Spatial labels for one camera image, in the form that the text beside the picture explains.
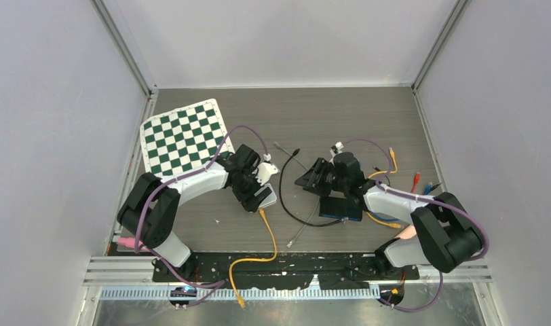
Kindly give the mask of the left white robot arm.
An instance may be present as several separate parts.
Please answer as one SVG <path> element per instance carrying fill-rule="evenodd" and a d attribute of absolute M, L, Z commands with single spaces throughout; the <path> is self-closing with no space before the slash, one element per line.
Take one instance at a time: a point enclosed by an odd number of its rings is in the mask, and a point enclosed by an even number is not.
<path fill-rule="evenodd" d="M 260 156 L 247 145 L 176 176 L 144 173 L 119 209 L 117 222 L 135 236 L 133 247 L 155 251 L 170 264 L 173 276 L 187 281 L 195 275 L 196 264 L 191 249 L 173 230 L 178 208 L 208 192 L 229 188 L 245 211 L 255 213 L 276 202 L 269 180 L 278 173 L 270 155 Z"/>

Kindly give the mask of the beige cylinder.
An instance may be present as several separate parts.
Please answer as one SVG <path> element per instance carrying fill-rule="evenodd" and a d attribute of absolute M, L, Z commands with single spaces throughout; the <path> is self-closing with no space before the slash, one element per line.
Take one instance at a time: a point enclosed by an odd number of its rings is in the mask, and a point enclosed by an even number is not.
<path fill-rule="evenodd" d="M 417 231 L 415 229 L 415 226 L 413 225 L 409 225 L 408 227 L 406 227 L 405 229 L 403 229 L 403 231 L 401 231 L 397 237 L 398 238 L 401 238 L 401 239 L 410 239 L 410 238 L 414 238 L 416 237 L 417 235 Z"/>

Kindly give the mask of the green white chessboard mat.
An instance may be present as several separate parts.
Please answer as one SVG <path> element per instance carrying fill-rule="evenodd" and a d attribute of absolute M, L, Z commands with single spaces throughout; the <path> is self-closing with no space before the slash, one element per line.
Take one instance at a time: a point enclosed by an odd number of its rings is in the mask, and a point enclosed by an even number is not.
<path fill-rule="evenodd" d="M 227 129 L 216 99 L 154 115 L 140 125 L 145 171 L 173 176 L 205 165 Z"/>

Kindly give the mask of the white router box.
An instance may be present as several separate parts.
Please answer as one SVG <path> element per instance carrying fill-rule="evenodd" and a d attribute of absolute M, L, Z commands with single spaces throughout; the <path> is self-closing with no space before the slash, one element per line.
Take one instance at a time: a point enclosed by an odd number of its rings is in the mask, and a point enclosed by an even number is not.
<path fill-rule="evenodd" d="M 258 200 L 259 209 L 265 209 L 268 206 L 275 204 L 278 200 L 276 192 L 270 183 L 266 183 L 254 194 L 254 197 Z"/>

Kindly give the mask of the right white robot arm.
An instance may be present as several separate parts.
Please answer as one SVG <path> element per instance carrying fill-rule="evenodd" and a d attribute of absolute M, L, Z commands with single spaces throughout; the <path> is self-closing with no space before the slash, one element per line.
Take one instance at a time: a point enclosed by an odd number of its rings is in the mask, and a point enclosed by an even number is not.
<path fill-rule="evenodd" d="M 372 264 L 379 276 L 393 278 L 403 267 L 414 265 L 449 273 L 489 250 L 486 232 L 452 193 L 431 196 L 397 190 L 382 182 L 385 172 L 365 176 L 360 162 L 343 150 L 342 143 L 330 152 L 329 160 L 318 158 L 295 185 L 321 197 L 339 192 L 361 211 L 388 215 L 415 228 L 414 237 L 395 237 L 375 250 Z"/>

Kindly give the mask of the black network switch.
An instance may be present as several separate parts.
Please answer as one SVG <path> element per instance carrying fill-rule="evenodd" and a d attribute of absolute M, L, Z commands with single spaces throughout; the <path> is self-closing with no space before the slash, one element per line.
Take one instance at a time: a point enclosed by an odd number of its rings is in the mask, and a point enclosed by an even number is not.
<path fill-rule="evenodd" d="M 350 204 L 345 198 L 320 197 L 320 217 L 332 219 L 347 219 L 349 221 L 361 221 L 362 210 Z"/>

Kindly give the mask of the pink cylinder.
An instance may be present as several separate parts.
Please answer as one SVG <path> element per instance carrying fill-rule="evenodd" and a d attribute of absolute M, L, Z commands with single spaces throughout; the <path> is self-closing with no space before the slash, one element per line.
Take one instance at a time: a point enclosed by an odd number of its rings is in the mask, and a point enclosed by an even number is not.
<path fill-rule="evenodd" d="M 123 246 L 125 248 L 129 249 L 135 249 L 135 239 L 131 237 L 119 237 L 116 241 L 116 243 L 120 246 Z M 149 251 L 149 249 L 141 242 L 138 242 L 138 248 L 140 251 Z"/>

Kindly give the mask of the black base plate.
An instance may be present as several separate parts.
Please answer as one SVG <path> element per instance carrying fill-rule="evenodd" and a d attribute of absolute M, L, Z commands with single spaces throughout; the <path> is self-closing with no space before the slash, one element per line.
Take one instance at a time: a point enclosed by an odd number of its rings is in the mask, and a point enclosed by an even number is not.
<path fill-rule="evenodd" d="M 173 272 L 153 259 L 153 282 L 176 282 L 178 277 L 192 283 L 213 284 L 239 290 L 305 289 L 317 280 L 324 289 L 362 289 L 368 281 L 396 284 L 419 279 L 414 266 L 382 267 L 373 253 L 283 252 L 271 260 L 271 253 L 194 252 Z"/>

